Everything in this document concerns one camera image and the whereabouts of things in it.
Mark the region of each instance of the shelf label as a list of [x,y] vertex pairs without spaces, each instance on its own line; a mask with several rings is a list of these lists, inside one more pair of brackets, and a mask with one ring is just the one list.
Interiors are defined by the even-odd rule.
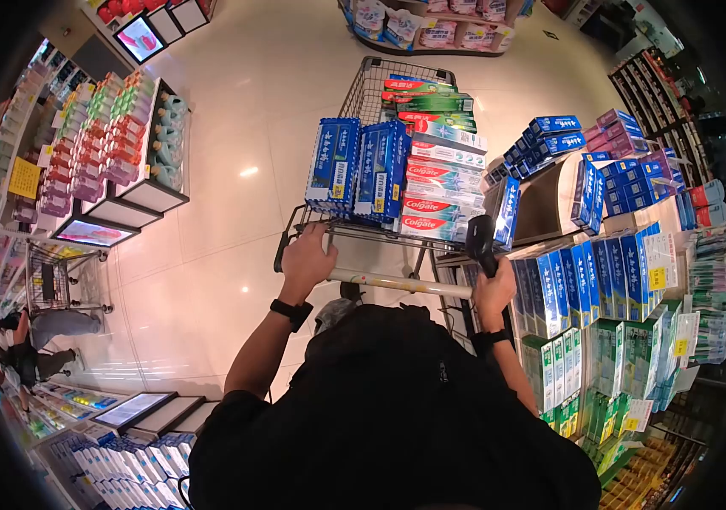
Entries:
[[14,158],[14,166],[9,178],[9,191],[21,197],[37,198],[37,183],[40,180],[40,167],[32,165],[21,157]]

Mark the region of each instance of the shopper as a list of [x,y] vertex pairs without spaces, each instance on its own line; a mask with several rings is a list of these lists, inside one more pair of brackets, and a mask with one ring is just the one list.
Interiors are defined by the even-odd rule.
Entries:
[[277,311],[238,352],[190,456],[195,509],[597,508],[593,464],[538,418],[504,340],[515,293],[504,258],[475,291],[487,333],[473,342],[491,364],[424,307],[363,304],[310,341],[286,394],[263,400],[311,308],[300,307],[337,260],[334,246],[323,251],[325,231],[309,224],[284,251]]

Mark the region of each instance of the jeans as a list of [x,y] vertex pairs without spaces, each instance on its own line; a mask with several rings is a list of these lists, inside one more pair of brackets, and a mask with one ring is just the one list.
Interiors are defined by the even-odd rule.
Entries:
[[98,333],[101,327],[102,322],[96,317],[75,310],[46,312],[31,321],[31,344],[39,351],[58,334]]

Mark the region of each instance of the store aisle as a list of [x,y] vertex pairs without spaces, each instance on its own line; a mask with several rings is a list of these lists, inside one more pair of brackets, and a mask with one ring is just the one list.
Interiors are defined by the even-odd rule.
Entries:
[[[559,39],[547,37],[547,30]],[[317,122],[337,115],[360,61],[373,51],[348,33],[335,3],[220,2],[213,22],[152,59],[146,69],[194,108],[190,202],[85,268],[85,297],[116,307],[100,334],[59,338],[82,349],[80,383],[123,393],[175,389],[218,398],[235,353],[283,282],[272,271],[280,232],[302,203]],[[623,108],[606,76],[613,56],[537,5],[497,59],[393,57],[446,68],[477,98],[489,158],[500,156],[537,115],[593,122]],[[338,266],[398,275],[413,250],[337,239]],[[429,263],[421,277],[432,279]],[[319,309],[339,284],[319,286]],[[368,288],[366,302],[426,305],[439,299]],[[302,362],[313,321],[289,341],[272,394]]]

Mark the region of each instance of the product display stand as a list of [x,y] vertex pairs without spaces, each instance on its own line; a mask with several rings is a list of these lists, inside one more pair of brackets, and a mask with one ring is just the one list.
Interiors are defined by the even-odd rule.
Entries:
[[674,84],[667,82],[663,70],[648,48],[613,68],[609,79],[626,107],[638,119],[643,135],[674,148],[688,161],[681,166],[689,186],[712,180],[708,158],[697,133],[694,119],[679,104]]

